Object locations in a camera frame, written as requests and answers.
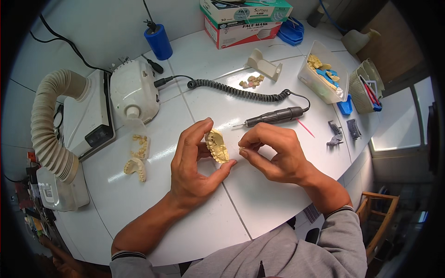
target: white table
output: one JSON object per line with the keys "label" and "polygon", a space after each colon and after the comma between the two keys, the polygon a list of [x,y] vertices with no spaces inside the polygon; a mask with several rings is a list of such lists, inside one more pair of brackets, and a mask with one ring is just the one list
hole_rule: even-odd
{"label": "white table", "polygon": [[[171,42],[173,56],[168,61],[159,62],[165,72],[156,77],[182,74],[237,88],[240,80],[258,75],[251,68],[244,69],[244,64],[253,48],[259,48],[265,59],[283,63],[283,70],[277,82],[266,78],[255,92],[278,94],[283,89],[290,89],[309,98],[311,108],[300,120],[315,138],[296,121],[281,126],[294,129],[307,159],[325,174],[338,179],[366,146],[379,118],[376,113],[358,115],[355,110],[350,116],[343,116],[337,105],[325,104],[297,79],[303,55],[307,55],[314,40],[334,51],[349,72],[359,65],[358,60],[346,52],[340,33],[332,25],[320,24],[318,28],[312,28],[305,21],[303,24],[304,40],[297,47],[275,38],[217,50],[204,31],[179,38]],[[154,59],[152,52],[145,55]],[[149,257],[154,266],[203,258],[218,249],[257,238],[311,203],[299,186],[268,181],[240,157],[238,141],[247,129],[231,128],[265,112],[290,106],[306,107],[305,99],[289,96],[280,103],[258,103],[236,99],[210,88],[188,90],[187,81],[179,79],[160,88],[159,113],[147,125],[152,142],[150,157],[145,162],[148,177],[145,184],[138,181],[137,175],[128,176],[122,172],[129,158],[127,145],[131,134],[116,117],[116,141],[83,162],[92,202],[80,212],[59,213],[60,223],[66,229],[62,237],[69,241],[70,250],[76,249],[73,253],[78,259],[101,264],[110,261],[111,242],[120,229],[153,206],[170,189],[170,162],[179,134],[206,117],[212,117],[214,127],[222,131],[228,152],[238,164],[205,205],[167,232]],[[357,119],[363,134],[355,142],[347,132],[346,120],[350,118]],[[326,146],[333,136],[327,123],[329,120],[343,127],[345,144],[334,148]],[[262,148],[261,153],[266,157],[274,155],[268,147]],[[198,167],[201,173],[209,175],[219,164],[206,159],[201,160]]]}

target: gray sweatshirt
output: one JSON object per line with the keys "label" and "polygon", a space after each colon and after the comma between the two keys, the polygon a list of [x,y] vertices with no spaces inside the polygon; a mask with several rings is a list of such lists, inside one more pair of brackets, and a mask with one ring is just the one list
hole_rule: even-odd
{"label": "gray sweatshirt", "polygon": [[[358,216],[350,207],[330,214],[317,245],[297,239],[284,223],[259,238],[210,254],[183,277],[257,278],[261,261],[265,277],[365,277],[366,251]],[[114,278],[162,277],[137,252],[117,252],[110,268]]]}

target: person's hand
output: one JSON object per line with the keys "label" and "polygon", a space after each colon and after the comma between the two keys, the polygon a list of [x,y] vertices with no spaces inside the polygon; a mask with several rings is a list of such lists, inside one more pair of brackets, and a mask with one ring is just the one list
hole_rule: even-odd
{"label": "person's hand", "polygon": [[49,247],[51,247],[53,245],[51,240],[47,236],[45,236],[45,235],[39,236],[39,241],[46,248],[49,248]]}
{"label": "person's hand", "polygon": [[[239,154],[260,170],[268,180],[283,183],[301,182],[310,169],[297,134],[292,129],[259,123],[238,142]],[[277,154],[268,160],[258,153],[264,145],[271,146]]]}
{"label": "person's hand", "polygon": [[209,177],[198,173],[197,161],[200,158],[211,157],[206,144],[201,140],[212,127],[212,119],[207,118],[184,130],[179,137],[176,153],[171,162],[170,193],[181,209],[191,210],[204,203],[236,164],[235,159],[230,159]]}

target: wooden chair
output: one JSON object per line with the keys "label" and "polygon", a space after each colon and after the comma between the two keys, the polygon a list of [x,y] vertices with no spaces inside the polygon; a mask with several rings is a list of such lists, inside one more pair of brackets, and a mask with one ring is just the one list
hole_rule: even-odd
{"label": "wooden chair", "polygon": [[[389,223],[392,219],[394,211],[396,210],[397,203],[399,202],[399,196],[383,195],[372,192],[363,192],[362,195],[365,196],[365,199],[361,204],[360,208],[357,210],[357,215],[359,216],[360,224],[367,221],[368,217],[371,214],[384,216],[380,228],[377,230],[377,233],[374,235],[371,242],[366,247],[366,257],[368,259],[368,265],[369,265],[369,263],[372,261],[372,259],[374,259],[374,256],[377,254],[381,245],[385,241],[384,234],[386,232],[386,229],[389,227]],[[391,205],[389,206],[388,212],[383,213],[380,211],[372,210],[371,202],[374,200],[391,200]]]}

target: beige corrugated hose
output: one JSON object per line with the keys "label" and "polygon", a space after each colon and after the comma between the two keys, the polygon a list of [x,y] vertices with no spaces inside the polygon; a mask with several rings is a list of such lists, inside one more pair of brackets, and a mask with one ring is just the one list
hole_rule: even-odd
{"label": "beige corrugated hose", "polygon": [[79,159],[57,140],[53,116],[60,95],[80,99],[86,92],[87,79],[70,70],[54,71],[37,88],[31,112],[31,141],[40,163],[58,179],[71,183],[76,176]]}

